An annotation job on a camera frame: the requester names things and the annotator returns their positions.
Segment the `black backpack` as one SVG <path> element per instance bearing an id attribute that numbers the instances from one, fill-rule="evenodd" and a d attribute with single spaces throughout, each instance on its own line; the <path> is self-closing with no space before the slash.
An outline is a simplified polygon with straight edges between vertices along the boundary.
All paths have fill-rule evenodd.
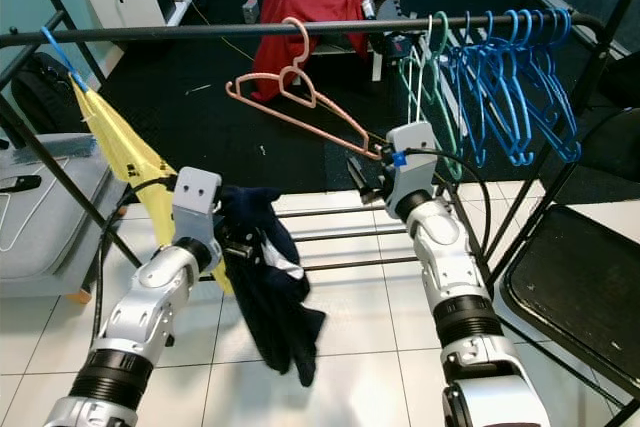
<path id="1" fill-rule="evenodd" d="M 19 66 L 10 90 L 37 134 L 90 133 L 74 97 L 67 67 L 36 51 Z"/>

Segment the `dark navy t-shirt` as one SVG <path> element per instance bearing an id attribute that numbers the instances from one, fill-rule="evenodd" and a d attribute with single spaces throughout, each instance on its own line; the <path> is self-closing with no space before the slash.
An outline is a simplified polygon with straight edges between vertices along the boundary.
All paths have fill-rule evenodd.
<path id="1" fill-rule="evenodd" d="M 315 380 L 317 339 L 326 314 L 307 308 L 310 281 L 296 241 L 273 208 L 280 191 L 262 186 L 224 186 L 219 194 L 223 222 L 261 234 L 261 261 L 225 261 L 225 276 L 239 312 L 266 366 L 280 375 L 296 371 L 302 386 Z"/>

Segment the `black metal clothes rack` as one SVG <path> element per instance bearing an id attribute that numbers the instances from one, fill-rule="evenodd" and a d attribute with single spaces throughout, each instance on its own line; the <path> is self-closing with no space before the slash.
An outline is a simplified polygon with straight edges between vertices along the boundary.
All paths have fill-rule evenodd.
<path id="1" fill-rule="evenodd" d="M 567 24 L 581 26 L 591 33 L 588 39 L 581 35 L 582 43 L 591 49 L 593 60 L 588 62 L 579 79 L 582 88 L 575 95 L 577 102 L 586 104 L 590 94 L 596 89 L 599 76 L 605 69 L 605 61 L 612 56 L 614 38 L 621 25 L 622 15 L 617 14 L 611 20 L 600 20 L 599 17 L 584 14 L 584 12 L 571 12 L 562 8 L 557 14 L 562 16 Z M 27 58 L 35 55 L 38 48 L 50 44 L 59 47 L 61 43 L 72 43 L 81 51 L 86 60 L 90 60 L 87 43 L 91 40 L 182 40 L 193 38 L 223 38 L 223 37 L 288 37 L 288 35 L 300 35 L 302 33 L 321 34 L 349 34 L 349 33 L 379 33 L 379 31 L 426 31 L 434 26 L 443 26 L 445 23 L 485 23 L 485 17 L 419 17 L 419 19 L 399 20 L 344 20 L 325 21 L 325 23 L 273 23 L 273 24 L 216 24 L 206 26 L 134 26 L 134 28 L 104 28 L 90 30 L 76 30 L 70 26 L 67 30 L 52 33 L 52 28 L 61 23 L 69 23 L 67 15 L 63 11 L 55 12 L 40 33 L 22 33 L 13 31 L 10 34 L 0 35 L 0 47 L 8 48 L 19 46 L 22 51 L 14 57 L 14 60 L 0 70 L 0 88 L 9 88 L 12 80 Z M 56 165 L 51 154 L 44 145 L 38 143 L 36 134 L 29 127 L 29 113 L 14 104 L 5 104 L 1 107 L 0 115 L 3 116 L 3 130 L 9 135 L 10 140 L 17 145 L 29 145 L 32 152 L 37 154 L 40 161 L 54 172 L 55 179 L 68 191 L 70 197 L 76 200 L 77 206 L 82 208 L 88 220 L 95 223 L 101 229 L 101 234 L 113 240 L 116 247 L 122 249 L 125 258 L 138 266 L 140 261 L 133 255 L 127 244 L 115 232 L 111 231 L 113 223 L 106 220 L 97 211 L 96 204 L 88 199 L 87 195 L 70 180 L 63 167 Z"/>

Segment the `salmon pink hanger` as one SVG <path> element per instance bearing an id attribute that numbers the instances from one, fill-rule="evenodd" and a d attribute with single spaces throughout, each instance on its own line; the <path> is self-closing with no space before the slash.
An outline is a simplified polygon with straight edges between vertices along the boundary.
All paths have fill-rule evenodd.
<path id="1" fill-rule="evenodd" d="M 298 53 L 296 57 L 293 57 L 293 60 L 289 65 L 282 67 L 278 72 L 247 72 L 246 75 L 238 76 L 234 81 L 228 81 L 228 83 L 225 84 L 225 92 L 227 92 L 230 98 L 236 99 L 236 101 L 244 104 L 250 104 L 250 106 L 255 107 L 256 110 L 269 113 L 269 115 L 276 117 L 276 119 L 283 120 L 288 122 L 288 124 L 293 124 L 297 127 L 302 127 L 302 129 L 310 131 L 312 134 L 319 135 L 321 138 L 329 140 L 329 142 L 342 145 L 342 147 L 355 152 L 358 156 L 370 159 L 381 159 L 381 152 L 378 149 L 378 144 L 372 144 L 370 142 L 369 131 L 366 131 L 364 127 L 358 124 L 356 120 L 353 120 L 346 111 L 343 111 L 343 108 L 339 107 L 337 102 L 325 97 L 323 93 L 317 92 L 314 81 L 310 79 L 310 76 L 306 74 L 305 70 L 302 70 L 302 63 L 307 60 L 308 56 L 310 56 L 312 47 L 305 24 L 301 23 L 301 21 L 296 19 L 296 17 L 285 17 L 284 21 L 285 23 L 296 26 L 298 31 L 300 31 L 302 37 L 302 51 Z M 291 84 L 293 80 L 300 81 L 302 87 L 305 87 L 308 97 L 298 97 L 298 95 L 288 92 L 288 85 Z M 328 133 L 328 131 L 321 130 L 319 127 L 293 119 L 293 117 L 285 115 L 285 113 L 266 107 L 264 103 L 255 101 L 251 95 L 243 95 L 241 92 L 241 85 L 246 83 L 246 81 L 273 81 L 273 83 L 276 84 L 276 94 L 283 95 L 283 97 L 289 99 L 289 101 L 302 104 L 302 106 L 311 108 L 311 110 L 314 110 L 317 106 L 324 106 L 326 110 L 334 113 L 334 115 L 338 116 L 339 119 L 346 121 L 353 130 L 356 130 L 356 133 L 360 135 L 360 147 L 357 147 L 356 144 L 347 142 L 347 140 L 340 139 L 338 136 Z"/>

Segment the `yellow t-shirt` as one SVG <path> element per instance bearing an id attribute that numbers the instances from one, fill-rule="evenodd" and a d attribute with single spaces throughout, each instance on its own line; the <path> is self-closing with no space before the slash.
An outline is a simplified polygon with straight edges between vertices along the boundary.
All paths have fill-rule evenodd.
<path id="1" fill-rule="evenodd" d="M 141 188 L 145 181 L 177 175 L 177 171 L 142 140 L 99 93 L 87 88 L 76 74 L 69 74 L 67 78 L 72 80 L 72 92 L 83 121 L 99 142 L 115 179 L 133 188 Z M 157 245 L 165 247 L 175 234 L 172 189 L 168 186 L 142 186 L 136 195 L 154 226 Z"/>

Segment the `blue plastic hanger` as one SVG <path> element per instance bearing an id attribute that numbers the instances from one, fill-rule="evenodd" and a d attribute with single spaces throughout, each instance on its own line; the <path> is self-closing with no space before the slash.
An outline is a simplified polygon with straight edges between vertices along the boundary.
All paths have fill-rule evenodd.
<path id="1" fill-rule="evenodd" d="M 534 161 L 531 144 L 536 130 L 549 127 L 557 120 L 548 108 L 557 101 L 556 88 L 536 61 L 538 44 L 535 35 L 544 25 L 539 11 L 509 10 L 512 20 L 506 37 L 495 34 L 492 40 L 492 62 L 495 80 L 503 106 L 499 112 L 504 116 L 506 138 L 504 151 L 513 165 L 526 166 Z"/>
<path id="2" fill-rule="evenodd" d="M 535 154 L 529 149 L 532 131 L 527 119 L 526 98 L 516 78 L 515 65 L 509 60 L 518 33 L 518 15 L 509 11 L 513 29 L 508 38 L 497 35 L 492 12 L 485 12 L 485 37 L 479 43 L 468 44 L 468 61 L 474 67 L 479 89 L 486 103 L 488 124 L 493 136 L 513 166 L 527 166 Z"/>
<path id="3" fill-rule="evenodd" d="M 67 52 L 64 51 L 63 48 L 60 47 L 60 43 L 55 39 L 54 35 L 52 35 L 49 26 L 42 26 L 41 33 L 44 34 L 47 42 L 49 42 L 50 46 L 54 48 L 54 52 L 56 56 L 59 57 L 61 63 L 63 63 L 65 69 L 68 70 L 70 79 L 73 80 L 73 83 L 77 85 L 81 92 L 87 92 L 90 87 L 88 87 L 86 81 L 82 78 L 81 74 L 77 71 L 76 67 L 72 65 L 70 62 Z"/>
<path id="4" fill-rule="evenodd" d="M 506 112 L 511 94 L 500 78 L 500 63 L 484 26 L 466 20 L 460 28 L 448 30 L 445 40 L 445 72 L 457 102 L 465 151 L 483 167 L 509 149 L 509 135 L 515 131 Z"/>
<path id="5" fill-rule="evenodd" d="M 543 131 L 547 143 L 564 162 L 575 162 L 582 154 L 576 113 L 570 95 L 557 74 L 553 49 L 564 42 L 572 30 L 571 12 L 558 10 L 522 10 L 526 30 L 518 39 L 517 58 L 521 72 L 536 92 L 531 120 Z"/>

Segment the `black folding chair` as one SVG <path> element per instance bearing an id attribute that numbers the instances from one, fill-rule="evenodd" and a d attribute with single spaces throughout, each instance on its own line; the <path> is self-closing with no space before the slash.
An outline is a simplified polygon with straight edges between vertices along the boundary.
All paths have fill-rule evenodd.
<path id="1" fill-rule="evenodd" d="M 536 331 L 602 375 L 630 401 L 591 387 L 618 412 L 605 427 L 640 414 L 640 241 L 558 202 L 579 170 L 640 185 L 640 108 L 613 113 L 564 163 L 495 270 L 500 298 Z"/>

